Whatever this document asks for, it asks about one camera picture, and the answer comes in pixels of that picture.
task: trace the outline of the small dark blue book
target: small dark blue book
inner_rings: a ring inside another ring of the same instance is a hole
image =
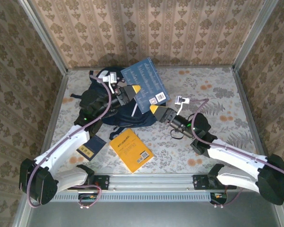
[[[149,111],[151,105],[160,105],[170,100],[150,58],[122,70],[121,73],[127,85],[141,86],[135,100],[142,114]]]
[[[77,152],[83,155],[88,161],[91,161],[97,153],[106,145],[106,142],[99,136],[95,135],[86,143],[81,145]]]

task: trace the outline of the backpack strap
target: backpack strap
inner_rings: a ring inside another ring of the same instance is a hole
[[[114,139],[114,136],[119,135],[124,129],[125,129],[124,127],[118,128],[117,131],[114,131],[114,132],[112,132],[112,133],[109,135],[109,139],[110,139],[110,140],[113,140],[113,139]]]
[[[75,95],[75,94],[71,94],[71,97],[73,97],[73,98],[79,98],[79,99],[81,99],[81,97],[82,97],[82,96],[79,96],[79,95]]]

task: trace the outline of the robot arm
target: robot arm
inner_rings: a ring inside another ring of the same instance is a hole
[[[209,133],[211,126],[201,113],[196,115],[193,130],[199,138],[211,145],[194,138],[191,122],[180,116],[179,112],[156,105],[151,106],[151,111],[159,122],[167,123],[174,130],[194,139],[190,146],[197,154],[215,158],[236,167],[230,168],[216,164],[208,174],[208,177],[211,178],[209,182],[212,184],[212,188],[215,188],[215,184],[235,185],[256,191],[273,204],[283,204],[284,174],[264,164],[274,165],[284,171],[284,161],[279,156],[256,155],[227,144]],[[240,154],[232,152],[231,148],[239,150]]]
[[[117,88],[112,95],[112,104],[109,112],[104,116],[112,116],[117,113],[117,108],[121,105],[129,103],[134,96],[139,92],[140,86],[125,86]],[[74,122],[74,126],[61,138],[52,148],[45,153],[36,157],[34,160],[26,159],[21,163],[19,188],[24,193],[27,192],[28,180],[31,173],[45,161],[36,170],[30,187],[30,197],[38,201],[40,204],[48,203],[57,192],[64,189],[82,185],[84,183],[92,184],[94,178],[94,171],[84,165],[78,165],[72,170],[58,172],[62,164],[70,157],[70,155],[86,143],[90,136],[96,134],[101,127],[101,124],[94,124],[85,128],[71,136],[78,131],[82,126],[87,125],[102,114],[107,108],[107,98],[97,96],[97,92],[89,89],[82,94],[80,102],[80,114]]]

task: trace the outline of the barcode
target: barcode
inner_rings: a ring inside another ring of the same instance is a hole
[[[156,98],[152,98],[152,99],[150,99],[150,103],[152,105],[156,105],[158,102],[157,102]]]
[[[143,159],[147,159],[148,156],[149,156],[149,154],[148,154],[146,151],[143,151],[143,152],[141,153],[141,157],[142,157]]]
[[[140,163],[140,162],[142,162],[143,161],[143,158],[141,157],[141,158],[139,158],[138,160],[137,160],[137,163]]]
[[[158,102],[161,102],[163,101],[164,99],[166,99],[165,95],[164,95],[164,92],[161,92],[159,94],[156,95],[156,98],[158,100]]]

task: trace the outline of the yellow book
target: yellow book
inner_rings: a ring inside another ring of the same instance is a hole
[[[121,133],[109,144],[132,173],[153,157],[153,153],[131,129]]]

